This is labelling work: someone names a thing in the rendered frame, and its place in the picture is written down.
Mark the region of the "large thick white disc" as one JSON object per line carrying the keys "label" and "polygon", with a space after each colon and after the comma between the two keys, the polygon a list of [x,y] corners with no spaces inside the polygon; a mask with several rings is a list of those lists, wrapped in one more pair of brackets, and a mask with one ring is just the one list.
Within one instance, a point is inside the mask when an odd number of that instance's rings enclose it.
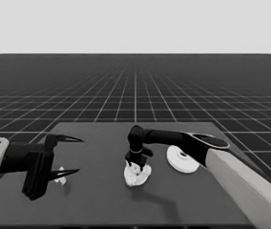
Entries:
{"label": "large thick white disc", "polygon": [[199,167],[199,163],[184,153],[178,146],[169,146],[166,156],[168,163],[181,173],[192,174]]}

